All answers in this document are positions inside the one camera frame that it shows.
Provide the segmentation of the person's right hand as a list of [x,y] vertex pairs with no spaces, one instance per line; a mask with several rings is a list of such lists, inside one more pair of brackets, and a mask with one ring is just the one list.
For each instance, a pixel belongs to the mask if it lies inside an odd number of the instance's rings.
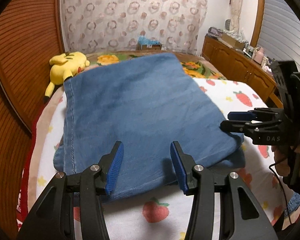
[[[272,146],[271,150],[274,153],[274,160],[276,163],[275,169],[278,175],[287,177],[290,173],[290,167],[288,166],[288,160],[286,159],[286,156],[279,150],[277,146]],[[300,153],[300,145],[296,148],[295,152]]]

